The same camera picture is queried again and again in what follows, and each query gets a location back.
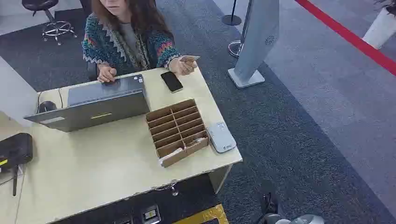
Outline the person's left hand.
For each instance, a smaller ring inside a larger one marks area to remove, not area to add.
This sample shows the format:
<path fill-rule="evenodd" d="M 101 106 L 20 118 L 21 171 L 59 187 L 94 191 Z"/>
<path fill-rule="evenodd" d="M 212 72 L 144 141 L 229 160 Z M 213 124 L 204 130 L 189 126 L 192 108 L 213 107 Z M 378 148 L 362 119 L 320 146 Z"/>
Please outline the person's left hand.
<path fill-rule="evenodd" d="M 173 72 L 175 75 L 184 76 L 189 75 L 194 72 L 197 68 L 195 61 L 180 61 L 179 58 L 174 58 L 168 65 L 169 71 Z"/>

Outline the person's right hand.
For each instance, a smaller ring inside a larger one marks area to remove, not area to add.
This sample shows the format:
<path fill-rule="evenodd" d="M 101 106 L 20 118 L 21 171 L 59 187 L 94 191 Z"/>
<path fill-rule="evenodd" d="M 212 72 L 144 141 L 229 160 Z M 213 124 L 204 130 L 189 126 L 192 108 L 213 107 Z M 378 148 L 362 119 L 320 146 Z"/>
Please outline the person's right hand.
<path fill-rule="evenodd" d="M 108 64 L 98 64 L 97 67 L 99 69 L 99 75 L 97 77 L 99 82 L 105 83 L 115 81 L 117 75 L 115 68 L 110 67 Z"/>

